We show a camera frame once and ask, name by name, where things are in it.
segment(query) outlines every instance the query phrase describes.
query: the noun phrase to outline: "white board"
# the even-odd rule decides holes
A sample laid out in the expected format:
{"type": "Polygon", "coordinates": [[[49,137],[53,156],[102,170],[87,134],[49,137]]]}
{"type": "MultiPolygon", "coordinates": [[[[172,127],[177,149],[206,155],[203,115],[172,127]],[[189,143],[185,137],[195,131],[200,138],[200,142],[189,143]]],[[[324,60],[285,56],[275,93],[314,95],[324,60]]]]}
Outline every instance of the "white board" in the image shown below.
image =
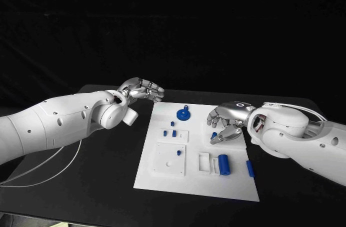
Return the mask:
{"type": "MultiPolygon", "coordinates": [[[[248,153],[244,136],[215,145],[209,143],[212,133],[219,133],[225,129],[221,122],[216,128],[206,125],[208,114],[216,107],[216,105],[167,102],[154,104],[133,187],[258,202],[255,181],[249,177],[247,167],[248,153]],[[189,106],[190,119],[180,121],[177,111],[185,108],[185,105],[189,106]],[[182,135],[182,141],[170,137],[163,141],[163,133],[160,134],[163,130],[187,131],[187,136],[182,135]],[[185,174],[157,174],[153,170],[157,143],[180,145],[176,146],[177,148],[185,146],[185,174]],[[210,174],[202,174],[199,171],[200,153],[209,154],[210,174]],[[213,174],[213,158],[219,155],[228,155],[231,175],[213,174]]],[[[176,158],[176,149],[172,155],[172,158],[176,158]]]]}

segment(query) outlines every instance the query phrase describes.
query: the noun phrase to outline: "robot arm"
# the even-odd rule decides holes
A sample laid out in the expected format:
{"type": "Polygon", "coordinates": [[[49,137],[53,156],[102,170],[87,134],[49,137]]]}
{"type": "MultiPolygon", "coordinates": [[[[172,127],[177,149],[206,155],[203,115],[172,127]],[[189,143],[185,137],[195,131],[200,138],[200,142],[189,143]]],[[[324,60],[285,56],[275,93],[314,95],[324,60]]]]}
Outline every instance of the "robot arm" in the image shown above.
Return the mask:
{"type": "Polygon", "coordinates": [[[291,158],[306,169],[346,186],[346,125],[327,121],[317,113],[321,121],[313,122],[293,105],[287,106],[264,103],[255,108],[242,102],[223,103],[206,119],[210,125],[219,118],[226,127],[210,144],[235,139],[244,126],[252,144],[267,153],[291,158]]]}
{"type": "Polygon", "coordinates": [[[163,97],[163,88],[131,78],[118,90],[55,97],[0,117],[0,165],[32,152],[75,143],[121,121],[131,126],[138,114],[128,105],[137,98],[160,102],[163,97]]]}

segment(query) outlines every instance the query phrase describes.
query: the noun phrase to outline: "black backdrop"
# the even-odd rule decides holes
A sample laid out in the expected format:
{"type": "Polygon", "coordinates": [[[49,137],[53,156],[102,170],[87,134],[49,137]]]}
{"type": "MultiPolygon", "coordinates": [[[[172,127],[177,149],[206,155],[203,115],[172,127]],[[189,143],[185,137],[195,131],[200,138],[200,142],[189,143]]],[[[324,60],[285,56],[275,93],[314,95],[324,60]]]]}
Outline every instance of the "black backdrop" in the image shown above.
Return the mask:
{"type": "Polygon", "coordinates": [[[346,123],[345,16],[346,0],[0,0],[0,105],[138,76],[310,98],[346,123]]]}

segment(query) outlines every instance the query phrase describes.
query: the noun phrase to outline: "white cable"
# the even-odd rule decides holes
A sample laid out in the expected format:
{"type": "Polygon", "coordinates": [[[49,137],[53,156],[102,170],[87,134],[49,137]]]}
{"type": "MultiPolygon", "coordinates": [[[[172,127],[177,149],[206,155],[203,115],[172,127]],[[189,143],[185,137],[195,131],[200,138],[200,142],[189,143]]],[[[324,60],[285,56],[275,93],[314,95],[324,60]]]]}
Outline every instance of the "white cable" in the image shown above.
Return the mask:
{"type": "Polygon", "coordinates": [[[78,150],[76,150],[76,152],[75,152],[75,155],[74,155],[74,158],[72,158],[71,162],[68,163],[66,167],[62,169],[62,171],[61,171],[53,177],[50,177],[49,179],[43,180],[42,182],[35,183],[35,184],[30,184],[30,185],[0,185],[0,187],[12,187],[12,188],[32,187],[32,186],[40,185],[42,183],[45,183],[45,182],[48,182],[50,179],[53,179],[53,178],[65,171],[65,169],[71,166],[71,164],[72,164],[72,162],[74,162],[74,160],[75,160],[75,158],[76,158],[76,156],[78,156],[81,144],[82,144],[82,140],[79,141],[78,150]]]}
{"type": "Polygon", "coordinates": [[[63,147],[61,147],[61,149],[55,152],[55,154],[45,160],[45,162],[42,162],[36,167],[33,167],[30,170],[27,170],[25,173],[19,174],[16,177],[9,178],[6,181],[0,182],[0,185],[6,184],[7,182],[13,181],[14,179],[17,179],[19,177],[25,176],[26,174],[29,174],[32,171],[35,171],[56,155],[58,153],[62,151],[63,147]]]}
{"type": "Polygon", "coordinates": [[[316,115],[321,121],[327,121],[327,119],[323,117],[321,114],[319,114],[316,111],[313,111],[311,109],[309,109],[309,108],[306,108],[306,107],[301,107],[301,106],[297,106],[297,105],[293,105],[293,104],[287,104],[287,103],[272,103],[272,102],[265,102],[265,104],[281,105],[281,106],[287,106],[287,107],[291,107],[291,108],[300,109],[300,110],[303,110],[303,111],[311,113],[313,115],[316,115]]]}

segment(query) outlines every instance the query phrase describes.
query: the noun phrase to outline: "black table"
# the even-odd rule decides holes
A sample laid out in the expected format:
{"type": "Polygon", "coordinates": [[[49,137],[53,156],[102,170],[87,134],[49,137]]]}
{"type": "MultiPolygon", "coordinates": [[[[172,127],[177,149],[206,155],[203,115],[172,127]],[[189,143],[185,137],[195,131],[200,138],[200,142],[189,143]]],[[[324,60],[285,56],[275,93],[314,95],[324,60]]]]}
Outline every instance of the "black table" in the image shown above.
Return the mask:
{"type": "MultiPolygon", "coordinates": [[[[115,89],[87,85],[81,93],[115,89]]],[[[242,101],[290,103],[317,112],[304,98],[166,90],[163,101],[219,105],[242,101]]],[[[255,171],[260,202],[134,189],[137,168],[148,129],[153,102],[138,100],[133,126],[125,123],[97,131],[81,144],[66,171],[49,182],[27,188],[0,188],[0,212],[95,226],[226,226],[248,224],[332,224],[345,216],[346,187],[281,159],[251,144],[248,158],[255,171]]],[[[33,184],[61,171],[78,148],[74,143],[33,173],[13,185],[33,184]]],[[[16,173],[35,167],[56,150],[29,154],[16,173]]]]}

